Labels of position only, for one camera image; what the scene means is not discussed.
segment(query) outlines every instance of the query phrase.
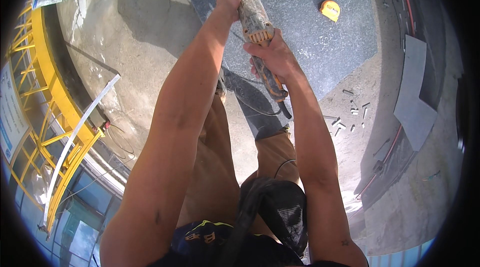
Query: yellow tape measure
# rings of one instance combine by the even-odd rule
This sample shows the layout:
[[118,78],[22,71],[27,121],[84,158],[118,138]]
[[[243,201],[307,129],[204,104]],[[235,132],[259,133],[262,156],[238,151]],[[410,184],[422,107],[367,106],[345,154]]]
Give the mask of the yellow tape measure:
[[340,6],[333,0],[325,0],[321,4],[320,12],[334,22],[337,22],[340,15]]

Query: shoe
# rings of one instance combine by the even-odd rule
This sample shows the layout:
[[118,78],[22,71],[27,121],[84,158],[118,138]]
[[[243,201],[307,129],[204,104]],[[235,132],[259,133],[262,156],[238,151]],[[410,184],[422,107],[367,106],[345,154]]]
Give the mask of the shoe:
[[215,94],[220,97],[222,103],[225,103],[227,100],[227,87],[225,87],[223,67],[220,68],[220,72],[218,74],[218,83],[216,84]]

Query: red cable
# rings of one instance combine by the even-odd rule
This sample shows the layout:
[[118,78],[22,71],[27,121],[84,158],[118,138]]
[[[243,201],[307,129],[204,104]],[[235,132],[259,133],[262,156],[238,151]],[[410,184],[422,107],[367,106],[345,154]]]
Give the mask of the red cable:
[[[406,6],[408,7],[408,13],[410,15],[410,24],[411,24],[411,27],[412,27],[412,37],[415,37],[415,27],[413,25],[413,16],[412,16],[412,8],[410,6],[410,0],[406,0]],[[393,150],[393,146],[395,146],[395,143],[397,142],[397,139],[399,138],[399,134],[400,134],[400,131],[402,130],[402,124],[400,124],[399,128],[398,128],[398,131],[396,132],[396,135],[395,135],[395,139],[393,140],[393,143],[392,145],[390,146],[390,149],[388,150],[388,153],[387,153],[387,156],[385,156],[385,159],[383,160],[383,163],[385,164],[385,162],[387,162],[387,159],[388,157],[390,156],[390,153],[392,152]],[[356,197],[357,200],[361,199],[362,198],[362,194],[363,192],[365,192],[365,190],[367,190],[368,186],[370,186],[370,184],[374,181],[375,177],[377,176],[377,174],[375,174],[372,179],[370,180],[370,182],[365,186],[365,188],[363,188],[363,190],[358,194],[358,196]]]
[[410,0],[406,0],[406,6],[408,7],[408,13],[410,14],[410,24],[412,27],[412,36],[415,36],[415,27],[413,26],[413,16],[412,16],[412,8],[410,7]]

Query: khaki pants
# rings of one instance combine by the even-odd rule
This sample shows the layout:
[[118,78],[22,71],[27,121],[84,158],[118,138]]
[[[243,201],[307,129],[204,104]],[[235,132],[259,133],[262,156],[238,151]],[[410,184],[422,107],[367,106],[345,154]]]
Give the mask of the khaki pants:
[[[272,137],[255,141],[258,169],[245,182],[257,176],[274,177],[282,163],[295,159],[295,149],[289,135],[290,133],[279,131]],[[296,162],[286,163],[276,178],[298,184],[300,178]],[[193,176],[183,200],[177,226],[202,220],[234,225],[239,195],[227,114],[220,97],[215,94],[198,138]],[[260,216],[257,216],[250,231],[253,234],[272,235]]]

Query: forearm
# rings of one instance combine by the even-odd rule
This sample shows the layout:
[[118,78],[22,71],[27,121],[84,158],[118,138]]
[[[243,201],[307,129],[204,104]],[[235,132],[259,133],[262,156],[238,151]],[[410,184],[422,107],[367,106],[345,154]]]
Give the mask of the forearm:
[[295,116],[295,150],[303,185],[338,184],[337,157],[317,98],[300,68],[286,84]]
[[363,254],[350,237],[337,157],[322,111],[303,72],[293,78],[287,87],[295,115],[297,167],[307,196],[312,258],[363,266]]
[[231,16],[222,8],[213,10],[165,79],[151,130],[155,124],[168,124],[173,130],[193,128],[200,134],[212,103],[231,24]]

